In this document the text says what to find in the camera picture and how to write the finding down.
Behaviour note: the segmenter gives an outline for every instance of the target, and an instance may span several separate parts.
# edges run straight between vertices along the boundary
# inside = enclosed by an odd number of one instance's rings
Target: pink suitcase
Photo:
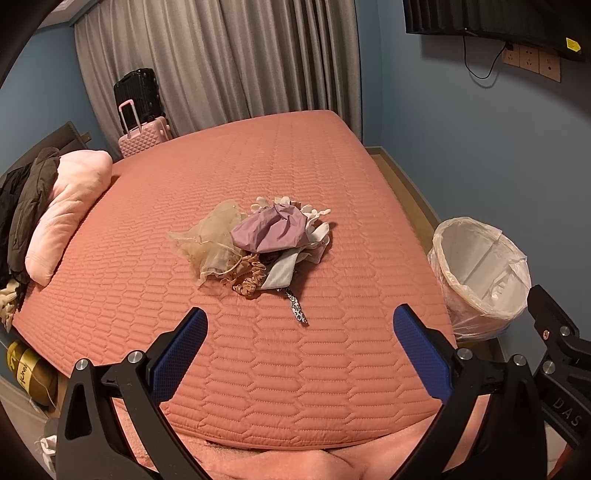
[[[131,105],[134,111],[135,122],[137,128],[129,130],[129,127],[125,123],[123,116],[123,107],[125,105]],[[143,152],[155,145],[164,143],[172,139],[170,134],[170,127],[168,122],[163,116],[159,116],[156,120],[148,122],[146,124],[140,124],[138,118],[138,112],[135,109],[134,101],[127,100],[119,105],[119,114],[123,119],[123,125],[125,126],[126,135],[119,139],[119,149],[124,157],[130,157],[136,153]]]

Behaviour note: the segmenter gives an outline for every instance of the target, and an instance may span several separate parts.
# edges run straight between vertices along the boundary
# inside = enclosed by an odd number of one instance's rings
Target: black suitcase
[[[159,116],[166,117],[160,102],[158,82],[152,69],[138,69],[129,72],[113,86],[117,108],[127,100],[133,100],[141,123],[151,122]],[[128,125],[135,124],[135,117],[129,106],[124,107],[123,116]],[[123,120],[121,128],[125,131]]]

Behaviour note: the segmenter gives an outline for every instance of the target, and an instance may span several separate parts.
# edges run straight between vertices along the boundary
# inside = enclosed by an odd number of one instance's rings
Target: pink quilted mattress cover
[[[226,446],[325,449],[396,433],[431,417],[431,399],[392,331],[408,303],[453,342],[426,256],[357,138],[326,111],[272,115],[187,135],[116,163],[111,188],[14,326],[61,372],[121,361],[173,330],[192,306],[209,334],[161,408],[179,433]],[[332,240],[303,265],[289,302],[197,288],[167,231],[186,231],[220,201],[256,197],[331,208]]]

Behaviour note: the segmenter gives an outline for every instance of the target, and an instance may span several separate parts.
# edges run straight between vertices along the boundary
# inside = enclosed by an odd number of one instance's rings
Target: dark jacket
[[[0,288],[4,288],[10,279],[8,274],[8,237],[12,218],[17,209],[18,200],[27,178],[31,165],[12,170],[6,175],[2,187],[0,187]]]
[[[60,151],[57,148],[41,150],[31,165],[29,177],[22,188],[12,218],[8,240],[8,268],[21,284],[28,284],[30,280],[25,269],[25,256],[37,222],[49,205],[59,163]]]

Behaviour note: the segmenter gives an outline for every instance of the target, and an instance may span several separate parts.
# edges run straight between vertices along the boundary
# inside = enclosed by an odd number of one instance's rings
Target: wall outlet
[[[560,57],[540,50],[540,74],[560,83]]]
[[[537,48],[519,45],[519,66],[531,72],[540,72],[540,54]]]
[[[503,50],[503,63],[507,65],[519,66],[519,45],[514,44],[513,50],[507,48]]]

